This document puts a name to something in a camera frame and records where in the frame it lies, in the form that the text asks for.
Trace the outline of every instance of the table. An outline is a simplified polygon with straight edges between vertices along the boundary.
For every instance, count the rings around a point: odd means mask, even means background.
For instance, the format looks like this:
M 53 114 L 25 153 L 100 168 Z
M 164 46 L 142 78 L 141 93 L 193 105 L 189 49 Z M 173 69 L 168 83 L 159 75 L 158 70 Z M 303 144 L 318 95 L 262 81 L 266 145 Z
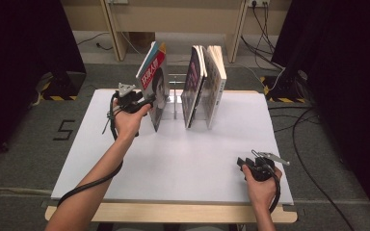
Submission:
M 113 141 L 110 131 L 101 135 L 113 92 L 95 91 L 52 193 L 54 200 L 74 188 Z M 150 119 L 143 119 L 140 136 L 93 221 L 255 222 L 236 160 L 252 158 L 253 147 L 279 155 L 264 95 L 224 92 L 212 130 L 202 119 L 185 129 L 183 119 L 169 119 L 170 115 L 168 105 L 157 133 Z M 283 172 L 281 198 L 272 216 L 274 222 L 294 222 L 297 213 L 289 211 L 293 199 L 287 177 L 283 166 L 277 167 Z M 49 206 L 45 217 L 50 219 L 55 209 Z

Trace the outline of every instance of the black controller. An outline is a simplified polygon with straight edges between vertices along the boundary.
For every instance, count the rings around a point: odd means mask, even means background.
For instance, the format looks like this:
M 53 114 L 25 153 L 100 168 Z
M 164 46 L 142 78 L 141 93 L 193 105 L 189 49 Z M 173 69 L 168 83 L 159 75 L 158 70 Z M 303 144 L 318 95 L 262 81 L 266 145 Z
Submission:
M 143 94 L 140 91 L 139 92 L 131 91 L 124 95 L 123 97 L 120 97 L 117 92 L 118 105 L 121 107 L 123 111 L 129 114 L 137 113 L 145 104 L 150 104 L 152 106 L 152 102 L 154 102 L 155 100 L 155 94 L 152 94 L 150 97 L 138 103 L 138 101 L 142 98 Z
M 251 170 L 251 175 L 256 181 L 266 181 L 272 177 L 272 173 L 266 165 L 271 167 L 272 170 L 275 170 L 275 162 L 264 157 L 255 158 L 255 162 L 249 158 L 246 158 L 246 161 L 238 158 L 237 165 L 240 167 L 241 171 L 242 165 L 246 165 Z

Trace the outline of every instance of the floor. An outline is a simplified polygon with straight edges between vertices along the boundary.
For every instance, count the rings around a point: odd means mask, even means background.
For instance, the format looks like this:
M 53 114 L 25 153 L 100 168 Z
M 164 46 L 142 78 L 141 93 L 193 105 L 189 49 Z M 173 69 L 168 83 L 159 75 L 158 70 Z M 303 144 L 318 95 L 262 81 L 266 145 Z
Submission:
M 55 142 L 59 136 L 57 128 L 62 119 L 73 118 L 67 129 L 77 131 L 94 89 L 107 88 L 116 82 L 119 75 L 129 75 L 144 59 L 146 48 L 130 48 L 123 62 L 117 62 L 110 48 L 110 36 L 102 32 L 74 32 L 83 61 L 89 71 L 85 84 L 80 89 L 78 100 L 74 102 L 41 102 L 25 116 L 18 130 L 9 143 L 9 151 L 0 153 L 0 230 L 41 230 L 45 206 L 62 169 L 67 151 L 76 134 L 71 134 L 69 141 Z M 190 57 L 190 47 L 194 44 L 224 46 L 222 36 L 156 34 L 157 40 L 167 44 L 169 65 L 176 73 L 186 71 Z M 245 37 L 256 45 L 260 37 Z M 277 38 L 270 38 L 276 44 Z M 269 50 L 268 46 L 259 46 Z M 235 64 L 224 60 L 229 76 L 228 90 L 258 90 L 263 92 L 259 76 L 265 73 L 278 74 L 264 70 L 271 65 L 254 57 L 252 52 L 240 43 Z M 293 133 L 292 125 L 304 110 L 304 104 L 287 104 L 293 109 L 284 108 L 285 103 L 269 102 L 271 117 L 275 129 L 277 145 L 283 158 L 289 160 L 291 167 L 286 168 L 286 175 L 299 220 L 293 224 L 278 224 L 277 230 L 350 230 L 346 218 L 355 230 L 370 230 L 370 202 L 355 176 L 340 162 L 328 129 L 323 126 L 323 119 L 316 111 L 307 115 Z M 312 175 L 317 186 L 308 177 Z M 328 195 L 344 214 L 341 217 L 326 198 Z M 96 230 L 98 223 L 92 223 L 89 230 Z M 255 230 L 254 224 L 245 225 L 244 230 Z M 143 231 L 163 230 L 162 224 L 115 224 L 113 230 Z M 226 231 L 226 224 L 186 224 L 181 231 Z

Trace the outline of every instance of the book cover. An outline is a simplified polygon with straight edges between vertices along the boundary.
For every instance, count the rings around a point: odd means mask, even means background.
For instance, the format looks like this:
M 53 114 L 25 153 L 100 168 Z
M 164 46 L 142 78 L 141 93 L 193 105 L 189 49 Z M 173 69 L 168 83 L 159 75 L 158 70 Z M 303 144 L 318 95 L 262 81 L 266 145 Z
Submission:
M 184 90 L 181 94 L 182 111 L 184 114 L 185 127 L 190 128 L 194 119 L 196 107 L 202 89 L 204 71 L 203 53 L 200 46 L 193 46 L 191 60 L 188 65 L 188 71 L 185 79 Z
M 202 103 L 206 125 L 211 129 L 225 89 L 226 72 L 221 46 L 208 46 L 207 49 L 203 49 L 203 52 L 207 78 L 203 84 Z
M 167 72 L 167 55 L 164 42 L 151 44 L 136 79 L 144 98 L 155 94 L 155 101 L 149 110 L 155 131 L 158 131 L 162 113 L 170 95 L 169 75 Z

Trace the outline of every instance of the wrist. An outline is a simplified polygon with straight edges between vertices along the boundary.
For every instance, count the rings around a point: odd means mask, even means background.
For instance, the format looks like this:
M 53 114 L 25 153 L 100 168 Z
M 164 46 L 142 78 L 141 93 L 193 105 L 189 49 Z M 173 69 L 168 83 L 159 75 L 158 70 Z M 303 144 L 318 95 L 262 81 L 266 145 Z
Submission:
M 133 142 L 134 138 L 135 138 L 135 135 L 132 136 L 132 135 L 128 135 L 128 134 L 119 134 L 117 136 L 116 141 L 122 142 L 122 143 L 127 143 L 127 144 L 130 144 L 131 145 L 131 143 Z
M 253 207 L 255 213 L 263 213 L 265 211 L 269 211 L 269 207 L 265 204 L 252 203 L 251 206 Z

